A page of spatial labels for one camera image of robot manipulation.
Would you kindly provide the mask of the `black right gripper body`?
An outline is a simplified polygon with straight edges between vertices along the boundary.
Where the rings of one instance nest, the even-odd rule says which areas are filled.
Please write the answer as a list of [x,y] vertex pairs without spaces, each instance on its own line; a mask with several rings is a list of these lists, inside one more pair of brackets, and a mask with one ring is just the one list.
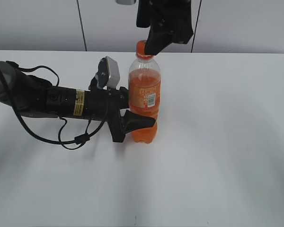
[[173,33],[172,44],[187,44],[194,32],[190,0],[140,0],[136,25],[149,28],[151,25],[168,26]]

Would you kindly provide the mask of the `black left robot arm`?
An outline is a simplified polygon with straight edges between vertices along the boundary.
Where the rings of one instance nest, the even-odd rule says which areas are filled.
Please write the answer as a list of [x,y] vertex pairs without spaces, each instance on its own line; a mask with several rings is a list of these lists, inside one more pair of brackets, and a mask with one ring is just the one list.
[[0,102],[14,109],[22,125],[23,117],[84,119],[101,125],[106,122],[113,142],[123,142],[127,133],[150,128],[156,122],[128,110],[128,90],[116,88],[119,68],[108,56],[100,60],[87,91],[53,85],[31,75],[37,69],[0,61]]

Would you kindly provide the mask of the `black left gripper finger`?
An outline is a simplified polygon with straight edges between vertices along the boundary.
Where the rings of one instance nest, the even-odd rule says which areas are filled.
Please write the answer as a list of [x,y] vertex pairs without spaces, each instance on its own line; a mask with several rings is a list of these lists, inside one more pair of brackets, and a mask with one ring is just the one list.
[[155,123],[156,119],[152,117],[142,116],[126,110],[125,114],[121,117],[121,132],[128,134],[136,130],[151,128]]

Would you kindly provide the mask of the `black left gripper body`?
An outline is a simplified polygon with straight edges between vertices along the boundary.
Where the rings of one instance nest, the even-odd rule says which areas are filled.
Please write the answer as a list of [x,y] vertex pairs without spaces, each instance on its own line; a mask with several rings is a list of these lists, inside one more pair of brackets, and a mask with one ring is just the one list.
[[90,121],[100,121],[100,125],[89,134],[95,135],[106,122],[112,141],[123,142],[125,139],[125,120],[120,111],[128,108],[128,90],[120,87],[98,89],[93,88],[85,92],[83,118]]

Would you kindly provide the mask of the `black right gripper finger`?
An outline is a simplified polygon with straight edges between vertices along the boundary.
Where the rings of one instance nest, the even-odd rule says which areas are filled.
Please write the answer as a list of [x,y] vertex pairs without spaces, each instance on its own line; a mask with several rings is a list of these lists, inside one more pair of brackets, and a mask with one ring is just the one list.
[[173,33],[168,26],[151,25],[145,44],[147,55],[157,55],[173,42]]

